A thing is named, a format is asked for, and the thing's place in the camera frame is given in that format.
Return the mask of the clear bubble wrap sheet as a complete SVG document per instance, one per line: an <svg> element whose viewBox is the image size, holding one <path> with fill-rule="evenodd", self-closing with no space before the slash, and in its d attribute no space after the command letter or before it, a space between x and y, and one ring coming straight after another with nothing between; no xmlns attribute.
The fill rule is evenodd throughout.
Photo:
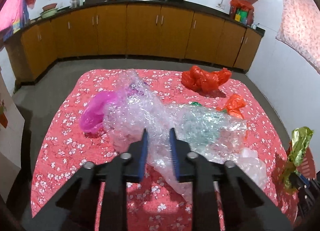
<svg viewBox="0 0 320 231"><path fill-rule="evenodd" d="M169 132L211 162L245 157L246 121L213 108L191 104L164 104L133 71L122 71L115 85L116 99L104 106L104 130L115 149L122 153L148 132L147 163L185 200L191 200L191 185L178 183L174 176Z"/></svg>

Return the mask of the shiny green gold foil wrapper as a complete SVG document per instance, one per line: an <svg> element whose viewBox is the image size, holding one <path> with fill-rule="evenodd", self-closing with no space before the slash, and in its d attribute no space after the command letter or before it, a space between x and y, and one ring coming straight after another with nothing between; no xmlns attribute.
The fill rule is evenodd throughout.
<svg viewBox="0 0 320 231"><path fill-rule="evenodd" d="M298 173L297 168L305 158L306 150L309 147L314 131L309 127L296 128L291 133L291 152L287 156L287 162L279 180L282 182L287 193L293 194L297 191L293 182L290 181L291 174Z"/></svg>

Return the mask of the magenta plastic bag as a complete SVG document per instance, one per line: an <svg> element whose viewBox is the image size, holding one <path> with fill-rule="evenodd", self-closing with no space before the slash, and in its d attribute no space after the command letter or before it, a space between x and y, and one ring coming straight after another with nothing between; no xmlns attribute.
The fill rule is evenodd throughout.
<svg viewBox="0 0 320 231"><path fill-rule="evenodd" d="M118 99L116 91L101 91L92 97L80 117L80 128L86 134L96 134L103 125L104 107Z"/></svg>

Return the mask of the large red plastic bag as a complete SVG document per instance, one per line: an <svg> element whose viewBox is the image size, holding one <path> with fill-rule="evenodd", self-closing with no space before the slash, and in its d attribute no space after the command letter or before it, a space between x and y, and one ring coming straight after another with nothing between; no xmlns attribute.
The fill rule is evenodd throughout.
<svg viewBox="0 0 320 231"><path fill-rule="evenodd" d="M220 71L205 71L200 67L193 65L188 71L183 71L181 83L195 92L208 94L219 90L219 87L225 84L232 76L232 72L226 68Z"/></svg>

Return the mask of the brown lower kitchen cabinets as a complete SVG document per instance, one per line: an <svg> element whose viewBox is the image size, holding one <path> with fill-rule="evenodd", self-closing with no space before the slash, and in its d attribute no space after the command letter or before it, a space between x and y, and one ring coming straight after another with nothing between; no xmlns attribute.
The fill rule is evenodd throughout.
<svg viewBox="0 0 320 231"><path fill-rule="evenodd" d="M67 9L4 41L18 83L35 82L58 59L157 56L248 71L264 33L191 2L116 0Z"/></svg>

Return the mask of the red plastic basin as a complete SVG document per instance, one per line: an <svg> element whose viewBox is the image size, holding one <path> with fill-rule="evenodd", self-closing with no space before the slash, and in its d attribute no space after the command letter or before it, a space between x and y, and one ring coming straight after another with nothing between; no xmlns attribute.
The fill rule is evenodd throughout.
<svg viewBox="0 0 320 231"><path fill-rule="evenodd" d="M313 160L313 156L309 147L306 149L304 159L301 165L297 167L297 170L306 178L309 178L309 179L316 178L315 162Z"/></svg>

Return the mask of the clear white plastic bag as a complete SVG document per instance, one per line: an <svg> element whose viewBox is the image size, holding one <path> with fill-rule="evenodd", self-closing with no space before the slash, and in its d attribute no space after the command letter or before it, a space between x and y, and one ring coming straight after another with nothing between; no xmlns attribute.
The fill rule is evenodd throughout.
<svg viewBox="0 0 320 231"><path fill-rule="evenodd" d="M258 158L258 152L243 148L236 163L260 188L264 189L268 182L265 163Z"/></svg>

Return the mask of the pink floral tablecloth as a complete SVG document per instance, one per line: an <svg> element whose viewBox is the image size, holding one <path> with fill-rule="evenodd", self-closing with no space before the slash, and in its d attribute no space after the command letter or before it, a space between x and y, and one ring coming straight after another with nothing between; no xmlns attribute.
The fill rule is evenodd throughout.
<svg viewBox="0 0 320 231"><path fill-rule="evenodd" d="M84 73L57 110L37 157L31 184L31 212L37 214L45 203L86 162L101 164L112 160L116 151L108 135L100 131L85 135L79 119L90 98L116 86L120 71L97 69ZM181 84L181 73L168 70L137 70L137 74L164 103L199 102L221 108L226 98L201 96ZM285 149L270 119L248 87L229 79L221 90L226 96L238 94L246 105L241 113L247 121L245 146L258 153L265 165L268 183L265 193L294 222L298 199L285 193L278 178L287 160ZM191 205L178 195L159 173L147 167L143 182L127 184L129 230L190 230Z"/></svg>

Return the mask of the green plastic bag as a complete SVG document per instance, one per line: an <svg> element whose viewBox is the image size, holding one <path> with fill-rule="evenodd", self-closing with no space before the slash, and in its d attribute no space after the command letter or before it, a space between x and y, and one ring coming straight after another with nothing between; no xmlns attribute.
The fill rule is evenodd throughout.
<svg viewBox="0 0 320 231"><path fill-rule="evenodd" d="M191 106L197 106L197 107L201 107L202 104L200 104L199 102L191 102L190 103Z"/></svg>

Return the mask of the small orange plastic bag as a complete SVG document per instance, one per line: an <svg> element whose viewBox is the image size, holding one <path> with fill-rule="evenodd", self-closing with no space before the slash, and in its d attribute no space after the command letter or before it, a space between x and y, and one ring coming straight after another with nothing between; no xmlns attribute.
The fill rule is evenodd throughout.
<svg viewBox="0 0 320 231"><path fill-rule="evenodd" d="M230 116L236 117L238 119L244 120L244 116L241 113L240 109L246 106L244 98L239 94L232 94L225 105L221 108L217 107L217 111L223 111Z"/></svg>

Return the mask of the flower sticker white cabinet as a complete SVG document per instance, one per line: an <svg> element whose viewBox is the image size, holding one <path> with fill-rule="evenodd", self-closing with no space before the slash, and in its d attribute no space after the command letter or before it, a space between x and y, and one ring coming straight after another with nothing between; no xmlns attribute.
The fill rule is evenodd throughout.
<svg viewBox="0 0 320 231"><path fill-rule="evenodd" d="M1 153L19 168L24 123L1 75Z"/></svg>

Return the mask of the pink hanging floral cloth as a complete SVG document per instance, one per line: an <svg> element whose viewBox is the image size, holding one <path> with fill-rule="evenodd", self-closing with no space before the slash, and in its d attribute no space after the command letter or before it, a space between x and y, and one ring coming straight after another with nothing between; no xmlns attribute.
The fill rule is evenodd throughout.
<svg viewBox="0 0 320 231"><path fill-rule="evenodd" d="M314 0L283 0L276 39L294 49L319 71L319 9Z"/></svg>

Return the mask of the stacked bowls on counter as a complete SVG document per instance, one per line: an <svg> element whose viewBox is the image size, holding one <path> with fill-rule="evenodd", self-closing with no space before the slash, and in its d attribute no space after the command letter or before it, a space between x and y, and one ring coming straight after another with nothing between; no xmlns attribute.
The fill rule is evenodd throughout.
<svg viewBox="0 0 320 231"><path fill-rule="evenodd" d="M57 3L51 3L43 8L43 12L40 14L42 19L46 19L48 17L51 17L57 13Z"/></svg>

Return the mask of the pink window curtain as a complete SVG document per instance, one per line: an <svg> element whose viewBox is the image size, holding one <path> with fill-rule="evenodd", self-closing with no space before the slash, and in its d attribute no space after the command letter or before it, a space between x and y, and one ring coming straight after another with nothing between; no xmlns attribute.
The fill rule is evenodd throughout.
<svg viewBox="0 0 320 231"><path fill-rule="evenodd" d="M1 0L1 41L12 34L12 24L22 18L25 0Z"/></svg>

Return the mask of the clear jars on counter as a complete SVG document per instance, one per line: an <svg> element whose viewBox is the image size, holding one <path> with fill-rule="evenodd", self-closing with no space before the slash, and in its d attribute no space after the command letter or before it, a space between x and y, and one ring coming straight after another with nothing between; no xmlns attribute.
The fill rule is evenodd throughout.
<svg viewBox="0 0 320 231"><path fill-rule="evenodd" d="M77 8L82 6L84 3L83 0L71 0L71 8Z"/></svg>

